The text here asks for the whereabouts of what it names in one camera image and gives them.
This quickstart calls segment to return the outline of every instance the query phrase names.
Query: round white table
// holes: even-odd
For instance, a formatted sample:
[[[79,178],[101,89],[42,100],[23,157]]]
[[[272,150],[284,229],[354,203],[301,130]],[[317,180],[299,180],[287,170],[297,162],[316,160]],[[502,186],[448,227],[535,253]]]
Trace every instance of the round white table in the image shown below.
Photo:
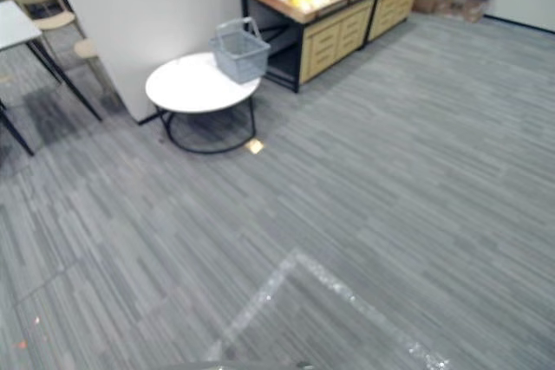
[[[260,79],[237,84],[219,71],[210,52],[186,55],[154,70],[147,80],[148,98],[163,111],[160,118],[168,138],[179,148],[192,153],[223,153],[237,149],[256,136],[252,95]],[[209,114],[234,107],[243,101],[249,103],[251,132],[240,143],[220,149],[193,149],[179,143],[172,134],[176,114]]]

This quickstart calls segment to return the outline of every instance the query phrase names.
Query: basket handle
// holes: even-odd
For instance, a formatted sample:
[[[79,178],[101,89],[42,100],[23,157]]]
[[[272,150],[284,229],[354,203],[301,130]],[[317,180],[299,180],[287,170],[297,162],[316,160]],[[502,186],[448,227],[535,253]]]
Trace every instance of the basket handle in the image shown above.
[[[233,19],[229,22],[218,25],[218,27],[216,28],[216,37],[218,38],[219,46],[222,49],[225,49],[224,41],[222,40],[222,35],[225,33],[226,29],[229,29],[230,27],[237,28],[239,25],[243,27],[244,25],[249,25],[249,24],[251,25],[251,28],[252,28],[252,31],[254,32],[255,37],[262,40],[262,36],[260,35],[260,30],[258,30],[257,22],[254,19],[252,19],[250,16],[248,16],[248,17],[242,17],[239,19]]]

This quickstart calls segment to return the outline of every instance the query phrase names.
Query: white square table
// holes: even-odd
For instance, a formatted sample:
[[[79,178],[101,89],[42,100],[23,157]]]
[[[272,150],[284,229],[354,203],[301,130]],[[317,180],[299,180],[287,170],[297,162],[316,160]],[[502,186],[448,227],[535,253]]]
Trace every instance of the white square table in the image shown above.
[[[49,55],[46,48],[40,43],[39,38],[41,35],[42,32],[23,11],[19,9],[15,2],[11,0],[0,2],[0,52],[25,44],[46,70],[58,82],[65,82],[69,90],[77,97],[83,106],[85,106],[98,121],[101,121],[100,115],[95,111],[74,83],[66,76],[56,61]],[[10,122],[5,111],[6,106],[0,101],[0,122],[8,128],[20,145],[32,156],[33,152],[30,150],[21,134]]]

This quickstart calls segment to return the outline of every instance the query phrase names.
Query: black baseboard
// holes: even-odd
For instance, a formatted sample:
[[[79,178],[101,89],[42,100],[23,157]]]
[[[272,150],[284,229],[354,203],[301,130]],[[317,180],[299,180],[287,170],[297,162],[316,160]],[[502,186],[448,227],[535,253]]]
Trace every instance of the black baseboard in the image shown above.
[[[552,34],[555,35],[555,30],[549,30],[549,29],[545,29],[545,28],[539,28],[537,26],[533,26],[533,25],[528,25],[526,23],[521,23],[521,22],[516,22],[516,21],[512,21],[510,19],[505,19],[503,17],[497,17],[497,16],[492,16],[492,15],[484,15],[484,17],[487,17],[488,19],[493,19],[494,21],[500,21],[500,22],[505,22],[505,23],[511,23],[513,25],[517,25],[517,26],[522,26],[523,28],[528,28],[528,29],[535,29],[535,30],[539,30],[540,32],[545,32],[546,34]]]
[[[139,120],[139,121],[137,122],[137,124],[138,124],[139,126],[146,125],[147,123],[150,123],[151,121],[154,121],[154,120],[156,120],[156,119],[159,119],[160,116],[161,116],[162,114],[165,114],[165,113],[166,113],[166,110],[159,110],[159,111],[156,112],[155,114],[152,114],[152,115],[148,116],[147,118],[145,118],[145,119],[143,119],[143,120]]]

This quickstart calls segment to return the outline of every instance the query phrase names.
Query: produce display table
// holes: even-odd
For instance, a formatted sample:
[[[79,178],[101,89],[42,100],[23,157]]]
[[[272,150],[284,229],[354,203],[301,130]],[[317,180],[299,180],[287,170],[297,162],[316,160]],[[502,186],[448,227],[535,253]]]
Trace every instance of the produce display table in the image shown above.
[[[415,0],[331,0],[301,10],[282,0],[243,0],[245,16],[272,46],[266,78],[296,93],[300,86],[407,19]]]

